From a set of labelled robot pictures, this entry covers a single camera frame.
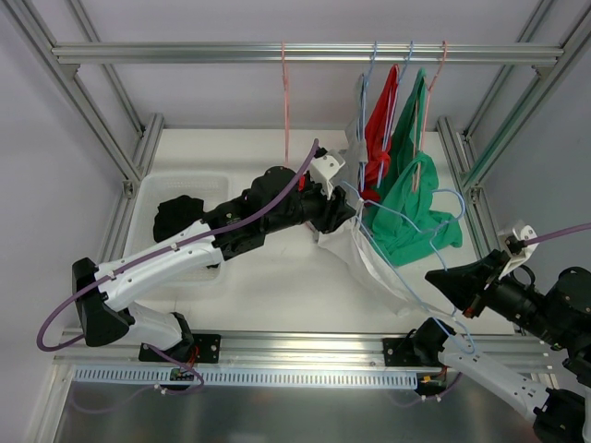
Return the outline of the white tank top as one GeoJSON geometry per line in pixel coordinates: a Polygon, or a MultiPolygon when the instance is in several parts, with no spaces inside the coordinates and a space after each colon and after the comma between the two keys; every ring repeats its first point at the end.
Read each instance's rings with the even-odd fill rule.
{"type": "Polygon", "coordinates": [[[389,264],[376,252],[355,218],[334,233],[320,233],[318,245],[343,261],[352,277],[399,317],[422,307],[389,264]]]}

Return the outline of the blue wire hanger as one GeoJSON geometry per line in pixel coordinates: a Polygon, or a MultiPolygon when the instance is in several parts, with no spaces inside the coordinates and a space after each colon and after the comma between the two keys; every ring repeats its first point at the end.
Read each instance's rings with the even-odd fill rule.
{"type": "Polygon", "coordinates": [[[461,206],[458,216],[432,210],[432,195],[437,191],[430,188],[425,195],[426,202],[412,198],[408,204],[398,201],[390,208],[375,201],[362,201],[364,205],[372,205],[375,211],[366,218],[357,215],[356,219],[376,252],[392,269],[432,254],[439,256],[441,247],[463,245],[459,221],[465,214],[464,198],[452,189],[443,188],[441,191],[453,194],[458,199],[461,206]]]}

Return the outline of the pink wire hanger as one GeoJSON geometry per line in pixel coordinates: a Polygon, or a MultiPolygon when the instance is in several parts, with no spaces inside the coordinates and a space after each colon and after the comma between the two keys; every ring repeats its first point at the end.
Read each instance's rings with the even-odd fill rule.
{"type": "Polygon", "coordinates": [[[283,83],[283,119],[284,119],[284,165],[289,165],[290,153],[290,93],[289,93],[289,70],[286,62],[286,44],[281,42],[281,64],[283,83]]]}

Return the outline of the black tank top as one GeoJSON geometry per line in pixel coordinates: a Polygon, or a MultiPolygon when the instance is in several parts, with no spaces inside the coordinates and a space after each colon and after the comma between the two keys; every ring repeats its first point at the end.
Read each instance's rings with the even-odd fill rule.
{"type": "Polygon", "coordinates": [[[200,220],[204,213],[204,200],[182,195],[158,205],[152,227],[152,237],[160,243],[200,220]]]}

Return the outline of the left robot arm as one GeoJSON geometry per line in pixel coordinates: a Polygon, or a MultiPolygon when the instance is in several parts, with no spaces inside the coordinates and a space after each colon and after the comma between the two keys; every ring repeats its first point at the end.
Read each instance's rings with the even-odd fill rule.
{"type": "Polygon", "coordinates": [[[185,317],[138,303],[147,291],[192,270],[217,267],[264,245],[267,235],[311,223],[333,233],[356,211],[341,186],[327,191],[310,173],[302,176],[275,166],[253,180],[238,197],[199,216],[175,235],[120,263],[72,266],[74,287],[82,293],[76,309],[82,339],[102,347],[122,339],[186,363],[196,344],[185,317]]]}

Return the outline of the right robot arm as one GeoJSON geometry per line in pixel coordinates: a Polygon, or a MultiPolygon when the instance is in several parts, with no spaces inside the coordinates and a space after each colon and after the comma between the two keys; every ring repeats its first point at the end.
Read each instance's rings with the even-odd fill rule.
{"type": "MultiPolygon", "coordinates": [[[[563,367],[585,389],[590,387],[590,273],[580,267],[563,270],[542,294],[533,281],[503,275],[506,253],[494,250],[469,265],[428,272],[426,280],[467,318],[486,308],[540,339],[554,351],[565,351],[563,367]]],[[[402,339],[382,342],[387,366],[451,368],[511,405],[529,421],[542,442],[587,442],[590,439],[590,394],[545,388],[519,375],[461,339],[443,321],[428,317],[402,339]]]]}

